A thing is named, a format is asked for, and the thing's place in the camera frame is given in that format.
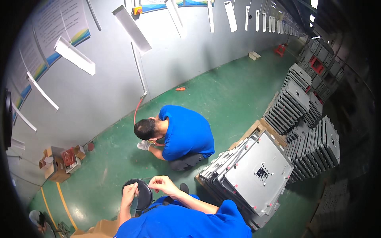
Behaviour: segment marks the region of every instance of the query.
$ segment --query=black shoe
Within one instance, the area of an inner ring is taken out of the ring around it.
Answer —
[[[183,191],[186,194],[189,194],[189,188],[186,184],[182,183],[180,184],[180,190]]]

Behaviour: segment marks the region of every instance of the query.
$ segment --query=red plastic bag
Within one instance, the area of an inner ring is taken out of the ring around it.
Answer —
[[[62,159],[64,160],[64,164],[66,166],[70,166],[71,164],[75,163],[75,155],[73,152],[73,147],[71,147],[68,150],[65,150],[64,152],[61,153]]]

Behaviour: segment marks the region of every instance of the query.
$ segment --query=red air hose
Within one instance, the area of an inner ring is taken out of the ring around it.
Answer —
[[[136,112],[138,111],[139,105],[140,105],[140,103],[142,102],[142,100],[143,100],[143,98],[140,99],[140,101],[139,101],[139,103],[138,103],[138,105],[136,106],[136,109],[135,109],[135,114],[134,114],[134,125],[136,124],[136,122],[135,122]],[[156,141],[152,141],[152,142],[155,143],[156,146],[165,146],[164,144],[159,144],[159,143],[157,143]]]

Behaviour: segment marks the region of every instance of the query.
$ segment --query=dark pants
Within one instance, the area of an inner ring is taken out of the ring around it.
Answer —
[[[188,153],[176,160],[168,161],[169,166],[174,171],[189,170],[198,162],[205,159],[202,154]]]

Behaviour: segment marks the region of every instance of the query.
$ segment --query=hand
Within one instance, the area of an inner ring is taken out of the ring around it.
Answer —
[[[159,190],[163,191],[173,199],[177,199],[182,194],[182,191],[176,187],[168,176],[153,177],[151,181],[149,181],[148,187],[154,189],[156,193],[158,193]]]
[[[138,143],[138,148],[141,150],[148,150],[151,144],[148,141],[142,140]]]
[[[123,188],[121,208],[130,208],[132,200],[139,194],[138,183],[127,185]]]

